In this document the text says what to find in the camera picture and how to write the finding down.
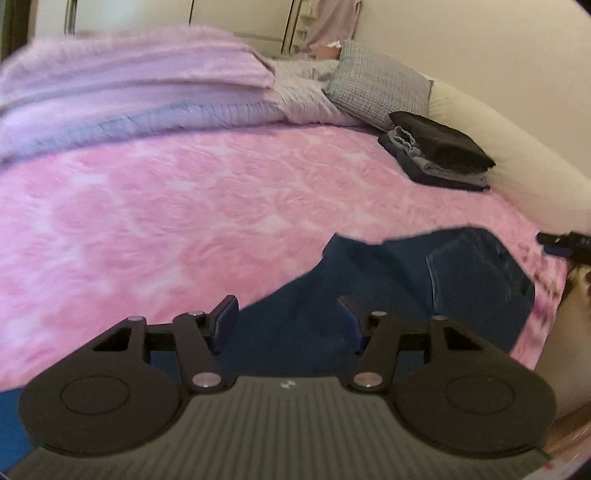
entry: pink tie-dye blanket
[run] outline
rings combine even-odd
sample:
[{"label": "pink tie-dye blanket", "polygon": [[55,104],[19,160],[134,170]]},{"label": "pink tie-dye blanket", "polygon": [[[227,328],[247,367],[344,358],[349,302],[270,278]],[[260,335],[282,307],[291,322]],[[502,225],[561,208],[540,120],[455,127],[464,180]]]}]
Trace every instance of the pink tie-dye blanket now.
[{"label": "pink tie-dye blanket", "polygon": [[512,352],[532,368],[565,264],[499,194],[411,182],[375,136],[339,127],[194,132],[21,163],[0,175],[0,389],[132,315],[242,306],[314,267],[333,233],[381,242],[481,225],[535,281]]}]

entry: folded clothes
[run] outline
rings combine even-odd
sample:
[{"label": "folded clothes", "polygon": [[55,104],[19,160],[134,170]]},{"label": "folded clothes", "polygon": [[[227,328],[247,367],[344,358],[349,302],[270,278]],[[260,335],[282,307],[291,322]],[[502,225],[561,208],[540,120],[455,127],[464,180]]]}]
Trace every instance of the folded clothes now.
[{"label": "folded clothes", "polygon": [[388,153],[390,153],[390,155],[396,159],[398,165],[400,165],[400,168],[402,168],[404,173],[408,175],[408,178],[415,183],[444,189],[466,190],[468,192],[483,192],[484,190],[488,190],[488,186],[483,187],[473,183],[442,179],[430,174],[426,174],[407,155],[403,148],[394,145],[390,141],[388,134],[380,135],[378,142],[388,151]]},{"label": "folded clothes", "polygon": [[395,146],[404,150],[417,167],[426,175],[445,180],[470,183],[484,188],[489,186],[484,173],[458,173],[448,168],[440,167],[435,162],[426,158],[417,141],[401,126],[394,127],[394,130],[390,130],[388,132],[388,138]]},{"label": "folded clothes", "polygon": [[389,117],[394,126],[401,126],[413,136],[426,158],[442,168],[478,173],[495,166],[484,150],[459,130],[414,113],[393,112]]}]

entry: white pillow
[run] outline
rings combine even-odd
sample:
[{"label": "white pillow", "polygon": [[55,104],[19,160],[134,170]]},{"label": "white pillow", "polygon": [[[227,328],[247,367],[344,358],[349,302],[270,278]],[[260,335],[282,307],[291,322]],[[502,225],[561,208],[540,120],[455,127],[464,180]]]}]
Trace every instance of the white pillow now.
[{"label": "white pillow", "polygon": [[334,105],[322,89],[339,66],[338,60],[269,61],[275,69],[277,104],[288,122],[297,125],[329,124],[340,127],[363,125]]},{"label": "white pillow", "polygon": [[427,116],[471,137],[496,162],[491,186],[542,229],[591,233],[591,179],[475,98],[434,81]]}]

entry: white wall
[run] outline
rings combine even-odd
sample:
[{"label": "white wall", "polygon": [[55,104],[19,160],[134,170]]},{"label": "white wall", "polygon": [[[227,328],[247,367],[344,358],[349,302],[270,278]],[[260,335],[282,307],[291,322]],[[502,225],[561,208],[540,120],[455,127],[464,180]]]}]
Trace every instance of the white wall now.
[{"label": "white wall", "polygon": [[487,103],[591,177],[591,17],[573,0],[363,0],[355,38]]}]

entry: pillow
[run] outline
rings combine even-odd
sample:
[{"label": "pillow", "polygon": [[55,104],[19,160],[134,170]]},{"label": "pillow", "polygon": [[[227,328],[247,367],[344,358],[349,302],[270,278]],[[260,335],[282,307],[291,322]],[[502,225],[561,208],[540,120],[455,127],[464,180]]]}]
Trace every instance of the pillow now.
[{"label": "pillow", "polygon": [[322,88],[335,73],[337,60],[270,61],[275,69],[274,91],[281,97],[278,108],[285,119],[298,125],[329,124],[340,127],[363,125],[335,106]]},{"label": "pillow", "polygon": [[343,42],[339,67],[324,89],[339,108],[385,132],[393,127],[389,113],[426,116],[430,91],[418,72],[353,40]]},{"label": "pillow", "polygon": [[488,105],[435,80],[428,117],[474,140],[496,163],[491,187],[540,228],[591,233],[591,179]]}]

